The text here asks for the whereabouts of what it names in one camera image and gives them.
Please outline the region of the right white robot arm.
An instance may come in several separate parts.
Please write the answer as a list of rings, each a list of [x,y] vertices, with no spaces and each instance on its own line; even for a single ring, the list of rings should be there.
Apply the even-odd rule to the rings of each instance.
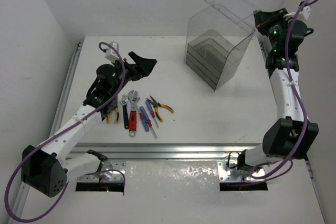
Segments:
[[[230,169],[232,176],[245,178],[264,165],[303,159],[318,135],[318,125],[309,121],[302,107],[296,54],[304,38],[314,32],[305,23],[310,13],[310,7],[299,13],[284,8],[254,12],[258,32],[271,43],[265,67],[276,101],[277,120],[260,145],[238,155],[237,164]]]

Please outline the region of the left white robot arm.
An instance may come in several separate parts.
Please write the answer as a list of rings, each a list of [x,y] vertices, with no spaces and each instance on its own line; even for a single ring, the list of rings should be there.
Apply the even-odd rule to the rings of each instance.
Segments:
[[[107,158],[89,150],[72,160],[68,154],[77,143],[113,110],[113,101],[129,81],[147,77],[157,63],[130,52],[134,61],[116,60],[103,64],[96,70],[96,79],[89,88],[86,99],[75,115],[52,137],[39,146],[32,145],[23,151],[24,164],[21,180],[48,197],[55,197],[70,181],[97,172]]]

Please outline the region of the red handled adjustable wrench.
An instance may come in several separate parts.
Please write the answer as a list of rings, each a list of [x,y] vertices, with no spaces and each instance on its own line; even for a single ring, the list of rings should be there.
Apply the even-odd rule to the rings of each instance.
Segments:
[[[138,92],[131,90],[128,93],[130,101],[130,117],[129,117],[129,136],[135,137],[137,133],[137,103],[139,101]]]

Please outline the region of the large blue screwdriver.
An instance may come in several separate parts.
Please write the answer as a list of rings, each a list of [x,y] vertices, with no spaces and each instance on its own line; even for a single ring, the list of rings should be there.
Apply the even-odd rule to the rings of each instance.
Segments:
[[[158,136],[157,136],[157,134],[156,134],[156,132],[155,132],[155,130],[153,128],[151,120],[149,119],[149,116],[148,116],[148,114],[147,114],[147,112],[146,112],[146,110],[145,110],[145,108],[143,106],[140,107],[140,112],[141,112],[142,117],[143,117],[142,122],[143,122],[143,125],[144,125],[144,128],[145,128],[145,131],[146,132],[151,131],[152,134],[153,134],[153,136],[155,138],[157,138]]]

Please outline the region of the clear plastic drawer container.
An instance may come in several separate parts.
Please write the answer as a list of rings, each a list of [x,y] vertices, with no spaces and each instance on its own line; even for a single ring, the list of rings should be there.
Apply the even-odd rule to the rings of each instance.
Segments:
[[[184,62],[214,91],[232,79],[255,32],[248,0],[202,0],[188,21]]]

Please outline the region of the small blue screwdriver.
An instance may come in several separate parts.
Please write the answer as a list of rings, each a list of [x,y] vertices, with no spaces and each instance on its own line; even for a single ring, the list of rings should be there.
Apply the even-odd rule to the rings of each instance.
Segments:
[[[156,117],[155,117],[155,113],[153,111],[153,108],[152,108],[152,105],[151,105],[151,102],[149,101],[149,99],[146,99],[145,104],[146,104],[147,109],[149,110],[149,112],[152,116],[152,119],[154,120],[154,123],[155,123],[156,127],[159,128],[159,125],[158,125]]]

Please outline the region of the black handled adjustable wrench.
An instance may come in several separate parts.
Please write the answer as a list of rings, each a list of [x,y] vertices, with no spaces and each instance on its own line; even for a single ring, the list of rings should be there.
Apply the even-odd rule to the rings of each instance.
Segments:
[[[127,111],[127,104],[128,104],[128,96],[123,94],[121,97],[120,104],[122,106],[122,111],[123,111],[123,123],[124,123],[124,128],[126,130],[129,129],[129,117],[128,117],[128,111]]]

